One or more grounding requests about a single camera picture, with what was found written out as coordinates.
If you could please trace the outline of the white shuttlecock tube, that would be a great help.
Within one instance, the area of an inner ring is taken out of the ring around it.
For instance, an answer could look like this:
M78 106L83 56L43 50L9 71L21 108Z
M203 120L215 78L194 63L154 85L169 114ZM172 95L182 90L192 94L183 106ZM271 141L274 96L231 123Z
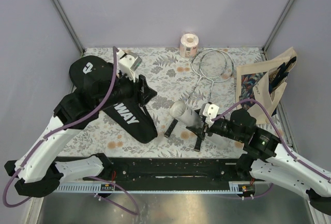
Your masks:
M169 114L187 127L202 127L202 119L199 114L181 100L173 103Z

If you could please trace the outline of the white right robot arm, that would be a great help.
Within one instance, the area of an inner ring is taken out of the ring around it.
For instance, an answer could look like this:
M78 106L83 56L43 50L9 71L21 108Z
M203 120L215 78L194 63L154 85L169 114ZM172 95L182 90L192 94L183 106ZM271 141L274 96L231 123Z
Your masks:
M244 145L244 154L237 160L235 174L240 180L250 177L288 189L310 202L316 210L330 215L330 172L315 165L287 145L279 137L256 125L244 110L220 118L209 126L202 119L188 127L199 140L219 135Z

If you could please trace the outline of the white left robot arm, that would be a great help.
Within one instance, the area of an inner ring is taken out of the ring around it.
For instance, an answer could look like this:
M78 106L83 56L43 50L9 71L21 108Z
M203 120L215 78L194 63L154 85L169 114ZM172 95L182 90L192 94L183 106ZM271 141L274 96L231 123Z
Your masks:
M91 176L109 179L112 163L104 153L70 162L58 162L56 158L70 140L98 118L100 111L116 107L122 120L132 126L138 119L123 110L124 101L129 100L139 109L145 109L156 96L157 92L147 85L143 75L136 82L115 77L98 81L92 87L77 88L57 105L46 130L33 147L21 159L6 162L5 170L11 177L9 182L17 179L14 187L18 195L41 198L60 184L76 179Z

